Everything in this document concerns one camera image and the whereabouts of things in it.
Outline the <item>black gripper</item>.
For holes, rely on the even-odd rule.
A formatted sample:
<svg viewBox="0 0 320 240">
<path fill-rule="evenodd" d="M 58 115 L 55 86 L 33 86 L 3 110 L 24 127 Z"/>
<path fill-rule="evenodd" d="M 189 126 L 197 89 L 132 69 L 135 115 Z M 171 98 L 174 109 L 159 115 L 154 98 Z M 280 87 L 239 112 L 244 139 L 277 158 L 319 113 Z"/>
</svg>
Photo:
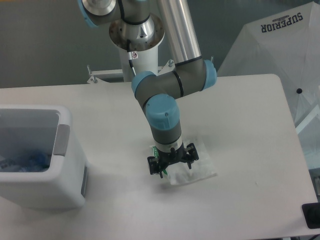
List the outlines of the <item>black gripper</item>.
<svg viewBox="0 0 320 240">
<path fill-rule="evenodd" d="M 156 147 L 158 151 L 158 157 L 149 156 L 147 158 L 148 168 L 151 175 L 157 174 L 160 178 L 163 178 L 163 171 L 169 165 L 176 163 L 186 163 L 188 168 L 192 169 L 192 164 L 199 160 L 199 155 L 194 143 L 188 144 L 184 147 L 184 143 L 177 149 L 169 147 L 166 151 L 162 151 Z"/>
</svg>

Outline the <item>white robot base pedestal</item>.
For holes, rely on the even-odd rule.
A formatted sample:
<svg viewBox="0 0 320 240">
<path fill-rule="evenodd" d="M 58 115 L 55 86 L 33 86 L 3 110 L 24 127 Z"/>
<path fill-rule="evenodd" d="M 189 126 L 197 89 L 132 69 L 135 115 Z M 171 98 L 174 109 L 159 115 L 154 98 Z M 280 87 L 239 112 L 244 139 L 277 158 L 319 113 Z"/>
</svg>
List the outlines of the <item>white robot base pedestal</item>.
<svg viewBox="0 0 320 240">
<path fill-rule="evenodd" d="M 136 74 L 139 74 L 144 71 L 153 72 L 156 76 L 158 75 L 158 47 L 160 43 L 156 46 L 151 47 L 150 49 L 137 51 L 137 58 L 132 60 L 133 67 Z M 124 82 L 131 82 L 134 75 L 132 68 L 129 64 L 129 53 L 122 48 L 118 48 L 121 68 L 123 72 Z"/>
</svg>

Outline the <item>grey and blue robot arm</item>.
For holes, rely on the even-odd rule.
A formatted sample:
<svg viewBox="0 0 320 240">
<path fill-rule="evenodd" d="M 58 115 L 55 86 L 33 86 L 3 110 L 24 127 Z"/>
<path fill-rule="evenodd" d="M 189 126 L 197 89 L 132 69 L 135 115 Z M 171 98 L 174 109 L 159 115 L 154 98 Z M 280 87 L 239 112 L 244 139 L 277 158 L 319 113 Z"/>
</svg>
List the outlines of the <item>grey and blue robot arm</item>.
<svg viewBox="0 0 320 240">
<path fill-rule="evenodd" d="M 78 7 L 92 28 L 109 24 L 112 42 L 125 52 L 122 71 L 150 126 L 158 156 L 147 158 L 151 175 L 162 175 L 173 164 L 191 166 L 199 159 L 193 143 L 184 145 L 176 100 L 203 91 L 217 81 L 210 60 L 202 58 L 188 2 L 160 0 L 160 16 L 147 0 L 80 0 Z M 137 60 L 168 38 L 174 67 L 158 74 L 142 70 Z"/>
</svg>

